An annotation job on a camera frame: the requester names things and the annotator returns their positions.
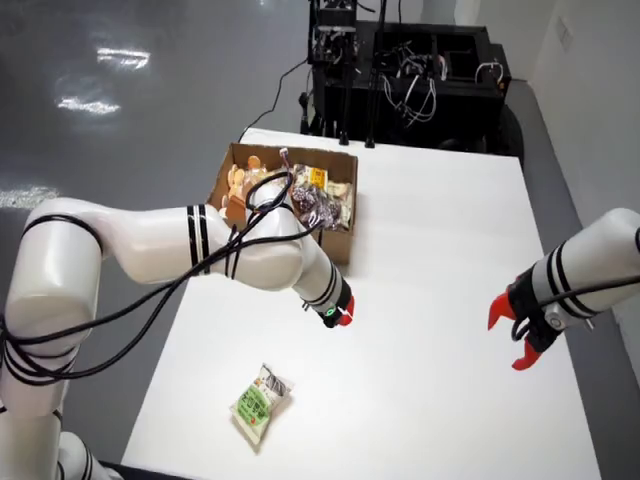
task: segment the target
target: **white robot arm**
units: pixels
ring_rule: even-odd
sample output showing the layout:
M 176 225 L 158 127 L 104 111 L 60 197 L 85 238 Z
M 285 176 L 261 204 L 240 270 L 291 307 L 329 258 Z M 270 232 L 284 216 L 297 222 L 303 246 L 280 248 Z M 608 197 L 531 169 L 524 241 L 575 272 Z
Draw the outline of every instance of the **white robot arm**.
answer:
M 591 317 L 638 293 L 640 215 L 617 208 L 519 275 L 491 305 L 489 329 L 514 320 L 512 339 L 525 348 L 512 366 L 526 370 L 566 328 L 593 328 Z
M 264 185 L 253 195 L 254 203 L 269 202 L 279 192 L 275 186 Z M 256 288 L 291 287 L 326 326 L 347 325 L 354 308 L 351 289 L 315 240 L 299 235 L 303 232 L 290 209 L 275 209 L 244 237 L 247 245 L 254 244 L 229 255 L 230 265 L 220 261 L 201 273 L 224 273 L 229 267 L 236 280 Z M 34 344 L 28 340 L 87 325 L 95 318 L 102 260 L 114 255 L 139 283 L 169 281 L 227 245 L 231 233 L 208 205 L 130 212 L 61 198 L 32 212 L 5 309 L 6 331 L 23 342 L 21 351 L 12 342 L 4 342 L 1 479 L 53 479 L 56 468 L 62 468 L 57 466 L 64 451 L 59 457 L 60 422 L 52 413 L 61 411 L 68 381 L 43 378 L 32 362 L 71 374 L 89 331 Z M 300 238 L 273 243 L 273 237 L 286 236 Z M 95 463 L 93 476 L 86 478 L 108 478 Z

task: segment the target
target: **glossy floor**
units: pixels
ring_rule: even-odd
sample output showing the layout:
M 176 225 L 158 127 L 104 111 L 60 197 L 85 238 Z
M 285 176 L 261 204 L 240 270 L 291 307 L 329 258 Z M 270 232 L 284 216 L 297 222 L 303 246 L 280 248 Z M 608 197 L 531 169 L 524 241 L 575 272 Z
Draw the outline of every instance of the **glossy floor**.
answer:
M 428 0 L 423 10 L 419 0 L 404 4 L 404 21 L 419 21 L 420 11 L 448 21 L 452 12 L 444 1 Z M 307 16 L 306 0 L 2 2 L 0 304 L 24 221 L 42 198 L 127 209 L 204 200 L 228 143 L 271 105 L 280 74 L 305 57 Z M 306 73 L 285 81 L 278 109 L 261 126 L 298 130 Z M 525 177 L 549 250 L 579 223 L 528 86 L 514 83 L 509 102 L 523 124 Z M 107 261 L 99 314 L 147 289 Z M 122 456 L 180 296 L 127 358 L 69 391 L 65 428 L 103 459 Z M 94 333 L 78 366 L 120 348 L 147 314 Z M 619 337 L 610 320 L 597 335 L 569 337 L 603 478 L 640 476 L 631 448 L 640 444 L 640 396 Z

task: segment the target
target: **black machine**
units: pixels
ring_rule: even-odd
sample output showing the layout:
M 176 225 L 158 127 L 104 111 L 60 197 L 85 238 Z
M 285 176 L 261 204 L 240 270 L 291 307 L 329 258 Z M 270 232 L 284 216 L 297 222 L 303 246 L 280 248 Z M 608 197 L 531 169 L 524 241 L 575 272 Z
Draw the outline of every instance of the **black machine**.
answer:
M 369 22 L 356 20 L 355 0 L 310 0 L 316 116 L 303 133 L 522 159 L 502 46 L 485 27 L 386 24 L 386 4 Z

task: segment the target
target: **green snack package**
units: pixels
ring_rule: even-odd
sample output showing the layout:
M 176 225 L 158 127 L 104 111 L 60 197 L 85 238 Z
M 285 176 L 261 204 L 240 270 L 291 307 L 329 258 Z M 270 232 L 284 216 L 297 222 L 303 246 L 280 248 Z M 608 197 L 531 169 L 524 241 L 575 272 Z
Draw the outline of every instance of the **green snack package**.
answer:
M 271 412 L 290 391 L 290 382 L 276 377 L 271 369 L 263 364 L 258 378 L 238 401 L 231 405 L 231 413 L 254 445 L 260 443 L 269 425 Z

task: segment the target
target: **table surface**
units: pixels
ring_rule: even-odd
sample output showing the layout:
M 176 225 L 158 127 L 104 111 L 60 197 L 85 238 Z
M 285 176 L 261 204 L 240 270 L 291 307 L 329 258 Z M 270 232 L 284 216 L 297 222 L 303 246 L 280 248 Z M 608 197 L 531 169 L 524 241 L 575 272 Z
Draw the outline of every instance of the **table surface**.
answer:
M 564 337 L 516 372 L 510 321 L 487 332 L 491 301 L 542 256 L 517 159 L 258 129 L 244 143 L 359 157 L 344 269 L 355 319 L 331 330 L 293 291 L 192 279 L 125 465 L 198 479 L 600 478 Z M 254 451 L 229 406 L 263 362 L 296 385 Z

